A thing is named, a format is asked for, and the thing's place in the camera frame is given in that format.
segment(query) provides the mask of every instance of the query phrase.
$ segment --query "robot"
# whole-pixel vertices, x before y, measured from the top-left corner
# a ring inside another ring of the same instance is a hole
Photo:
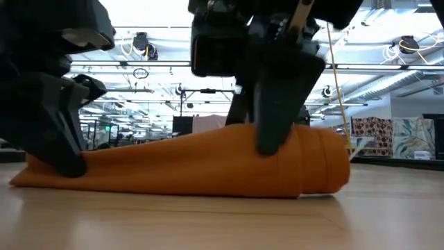
[[[227,125],[256,124],[257,151],[271,156],[325,69],[311,40],[319,29],[314,19],[345,28],[361,2],[190,0],[191,70],[202,77],[236,77],[242,91],[234,96]],[[444,2],[431,3],[444,21]],[[99,0],[0,1],[0,138],[63,176],[84,175],[78,109],[106,88],[85,75],[63,76],[69,54],[107,51],[114,34]]]

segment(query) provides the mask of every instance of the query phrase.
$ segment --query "colorful fabric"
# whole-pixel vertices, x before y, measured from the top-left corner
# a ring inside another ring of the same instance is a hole
[[[427,151],[435,159],[435,126],[422,117],[393,118],[393,157],[414,159],[415,151]]]
[[[362,149],[358,156],[391,156],[392,155],[392,122],[391,119],[377,117],[357,118],[352,121],[352,136],[374,138]]]

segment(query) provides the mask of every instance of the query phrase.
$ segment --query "wall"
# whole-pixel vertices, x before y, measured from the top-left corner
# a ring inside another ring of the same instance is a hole
[[[391,100],[393,117],[419,117],[422,114],[444,114],[444,102],[426,99],[395,99]]]
[[[391,97],[390,94],[385,94],[379,101],[367,101],[368,106],[349,107],[345,110],[347,122],[350,118],[366,118],[378,117],[382,119],[392,118],[391,111]],[[343,124],[342,116],[325,116],[323,121],[313,121],[311,126],[318,127],[332,127]]]

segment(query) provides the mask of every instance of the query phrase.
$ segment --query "folded orange towel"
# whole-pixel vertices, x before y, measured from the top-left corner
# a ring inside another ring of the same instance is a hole
[[[146,194],[296,198],[339,191],[350,175],[340,135],[295,126],[275,156],[259,156],[255,127],[226,126],[115,149],[84,152],[88,172],[64,178],[28,157],[28,167],[10,184]]]

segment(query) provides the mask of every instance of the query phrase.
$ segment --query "ceiling light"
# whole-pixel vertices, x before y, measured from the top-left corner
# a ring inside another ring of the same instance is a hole
[[[94,120],[84,120],[84,119],[82,119],[80,122],[81,122],[81,123],[94,123],[94,122],[96,122],[96,121],[94,121]]]
[[[339,103],[329,103],[329,106],[340,106]],[[342,106],[351,107],[351,106],[368,106],[367,103],[343,103]]]
[[[338,69],[400,69],[401,65],[338,65]]]
[[[326,103],[304,103],[306,106],[326,106]]]
[[[433,7],[431,3],[419,3],[418,7]]]
[[[409,66],[409,69],[419,69],[419,70],[444,70],[444,66],[433,66],[433,65],[423,65],[423,66]]]
[[[131,122],[131,120],[128,119],[128,118],[117,118],[117,121],[120,121],[120,122]]]
[[[120,66],[117,61],[73,61],[71,66]]]
[[[150,128],[151,127],[150,124],[138,124],[137,126],[139,126],[141,128]]]
[[[84,119],[84,120],[88,119],[88,120],[93,120],[94,121],[94,120],[98,120],[99,118],[98,117],[86,117],[84,115],[81,115],[80,119]]]
[[[94,100],[94,102],[97,103],[116,103],[116,102],[120,102],[122,100]]]
[[[98,114],[106,113],[105,111],[103,111],[103,110],[101,110],[101,109],[98,109],[98,108],[89,108],[89,107],[85,107],[85,108],[83,108],[83,110],[84,110],[84,111],[87,111],[87,112],[91,112],[91,113],[98,113]]]
[[[128,66],[164,66],[164,67],[187,67],[190,66],[189,61],[141,61],[141,62],[128,62]]]

